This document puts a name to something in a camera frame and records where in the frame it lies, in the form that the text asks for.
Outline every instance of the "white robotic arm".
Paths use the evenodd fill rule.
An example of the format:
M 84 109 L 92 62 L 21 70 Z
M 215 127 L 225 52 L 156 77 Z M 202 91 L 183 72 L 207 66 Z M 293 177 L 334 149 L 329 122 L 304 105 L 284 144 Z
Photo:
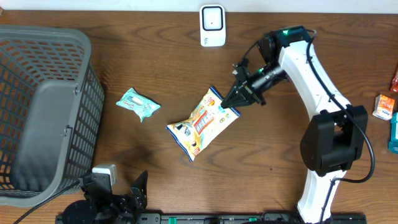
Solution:
M 221 106 L 246 106 L 254 102 L 264 105 L 264 91 L 288 77 L 292 80 L 310 119 L 310 125 L 300 143 L 308 172 L 297 210 L 305 223 L 318 223 L 331 217 L 330 207 L 339 183 L 333 181 L 335 186 L 330 191 L 332 180 L 343 178 L 352 162 L 360 158 L 364 140 L 347 120 L 345 111 L 331 100 L 318 77 L 334 95 L 333 100 L 359 120 L 363 129 L 366 129 L 368 116 L 363 106 L 352 107 L 337 90 L 317 59 L 310 39 L 307 30 L 302 26 L 265 34 L 256 44 L 267 65 L 251 75 L 247 71 L 248 59 L 244 57 L 235 66 L 233 73 L 236 82 Z M 309 44 L 309 55 L 318 77 L 307 61 Z M 342 130 L 336 133 L 335 126 Z

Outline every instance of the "plastic basket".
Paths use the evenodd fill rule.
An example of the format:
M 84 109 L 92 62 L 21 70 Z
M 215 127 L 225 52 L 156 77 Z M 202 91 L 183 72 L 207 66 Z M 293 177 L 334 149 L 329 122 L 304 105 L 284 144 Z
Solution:
M 80 31 L 0 26 L 0 205 L 34 206 L 90 168 L 104 103 L 90 56 Z

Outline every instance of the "wooden tabletop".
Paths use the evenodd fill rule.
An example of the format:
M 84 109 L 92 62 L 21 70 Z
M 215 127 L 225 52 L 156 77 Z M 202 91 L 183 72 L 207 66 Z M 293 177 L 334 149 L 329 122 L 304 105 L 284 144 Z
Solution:
M 360 14 L 227 13 L 223 47 L 200 45 L 199 13 L 5 11 L 0 23 L 69 27 L 83 31 L 93 45 L 92 62 L 106 87 L 95 165 L 116 164 L 114 193 L 148 170 L 148 209 L 164 213 L 262 213 L 292 210 L 300 199 L 307 168 L 299 142 L 308 115 L 293 83 L 264 94 L 267 105 L 240 108 L 242 116 L 225 129 L 194 162 L 165 126 L 187 119 L 211 85 L 227 94 L 232 64 L 270 30 L 302 24 L 316 29 L 315 50 L 336 87 L 369 113 L 367 134 L 376 171 L 365 184 L 341 183 L 333 212 L 363 212 L 368 223 L 396 223 L 398 155 L 387 144 L 391 124 L 370 114 L 375 97 L 389 93 L 398 63 L 398 16 Z M 252 70 L 262 66 L 256 50 Z M 130 88 L 162 107 L 140 123 L 115 103 Z M 354 162 L 347 177 L 369 170 L 369 155 Z M 54 223 L 55 216 L 81 193 L 63 195 L 23 223 Z M 27 209 L 0 207 L 0 223 L 12 223 Z

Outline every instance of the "wire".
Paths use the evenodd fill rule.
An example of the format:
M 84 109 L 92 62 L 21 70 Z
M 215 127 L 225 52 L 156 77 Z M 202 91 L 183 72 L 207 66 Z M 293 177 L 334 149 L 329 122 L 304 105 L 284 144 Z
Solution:
M 252 46 L 250 46 L 250 48 L 246 51 L 246 53 L 244 53 L 242 60 L 238 63 L 238 66 L 241 66 L 242 63 L 244 62 L 244 59 L 246 58 L 246 56 L 248 56 L 249 52 L 251 51 L 251 49 L 256 46 L 259 43 L 258 40 L 255 41 L 255 43 L 252 44 Z
M 71 185 L 69 185 L 68 187 L 65 187 L 64 189 L 60 190 L 59 192 L 53 194 L 51 197 L 47 198 L 46 200 L 44 200 L 43 202 L 40 202 L 39 204 L 37 204 L 36 206 L 34 206 L 33 208 L 31 208 L 29 211 L 25 212 L 25 214 L 23 214 L 21 217 L 19 217 L 17 219 L 17 221 L 14 222 L 14 224 L 18 224 L 20 223 L 24 218 L 26 218 L 26 216 L 30 215 L 32 212 L 34 212 L 36 209 L 40 208 L 41 206 L 45 205 L 47 202 L 50 202 L 51 200 L 55 199 L 56 197 L 58 197 L 59 195 L 63 194 L 64 192 L 66 192 L 67 190 L 70 190 L 72 188 L 74 188 L 74 186 L 77 186 L 79 184 L 79 181 L 76 181 L 74 183 L 72 183 Z
M 355 128 L 357 128 L 358 131 L 361 133 L 361 135 L 363 136 L 363 138 L 364 138 L 364 140 L 365 140 L 365 143 L 366 143 L 366 145 L 367 145 L 367 147 L 368 147 L 368 149 L 369 149 L 369 155 L 370 155 L 370 157 L 371 157 L 371 168 L 370 168 L 369 173 L 367 174 L 366 177 L 364 177 L 364 178 L 362 178 L 362 179 L 359 179 L 359 180 L 352 180 L 352 179 L 337 178 L 337 177 L 335 177 L 335 178 L 333 178 L 333 179 L 331 180 L 330 187 L 329 187 L 329 191 L 328 191 L 328 194 L 327 194 L 327 196 L 326 196 L 325 204 L 323 205 L 322 212 L 321 212 L 321 217 L 320 217 L 320 221 L 319 221 L 319 223 L 323 223 L 323 216 L 324 216 L 324 214 L 325 214 L 326 206 L 328 205 L 328 201 L 329 201 L 329 198 L 330 198 L 330 195 L 331 195 L 331 191 L 333 190 L 333 186 L 336 185 L 336 181 L 344 181 L 344 182 L 355 183 L 355 184 L 363 183 L 363 182 L 369 180 L 369 179 L 372 177 L 373 172 L 374 172 L 374 168 L 375 168 L 375 163 L 376 163 L 376 161 L 375 161 L 375 158 L 374 158 L 374 151 L 373 151 L 373 148 L 372 148 L 372 145 L 371 145 L 371 142 L 370 142 L 368 136 L 366 135 L 366 133 L 364 132 L 364 130 L 360 127 L 359 123 L 358 123 L 358 122 L 350 115 L 350 113 L 344 108 L 344 106 L 341 105 L 341 104 L 335 99 L 334 94 L 332 94 L 332 93 L 330 92 L 330 90 L 328 89 L 328 87 L 325 85 L 325 83 L 323 82 L 323 80 L 320 78 L 320 76 L 319 76 L 317 70 L 316 70 L 315 67 L 313 66 L 312 58 L 311 58 L 311 56 L 310 56 L 310 48 L 311 48 L 311 44 L 312 44 L 313 40 L 314 40 L 315 37 L 317 36 L 317 31 L 316 31 L 316 30 L 307 30 L 307 31 L 313 32 L 313 35 L 312 35 L 310 41 L 308 42 L 308 45 L 307 45 L 307 52 L 306 52 L 306 54 L 307 54 L 307 61 L 308 61 L 308 64 L 310 65 L 310 67 L 311 67 L 311 69 L 312 69 L 312 72 L 314 73 L 315 77 L 317 78 L 317 80 L 319 81 L 319 83 L 321 84 L 321 86 L 323 87 L 323 89 L 325 90 L 325 92 L 327 93 L 327 95 L 330 97 L 330 100 L 333 101 L 333 102 L 335 103 L 335 105 L 337 105 L 337 107 L 339 107 L 339 108 L 344 112 L 344 114 L 347 116 L 348 120 L 351 121 L 351 122 L 354 124 Z

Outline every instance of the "white wall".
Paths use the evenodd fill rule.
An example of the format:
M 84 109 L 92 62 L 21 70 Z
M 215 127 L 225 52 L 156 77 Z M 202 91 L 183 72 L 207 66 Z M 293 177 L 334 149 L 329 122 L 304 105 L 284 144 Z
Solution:
M 0 0 L 3 9 L 193 11 L 218 3 L 229 12 L 398 13 L 398 0 Z

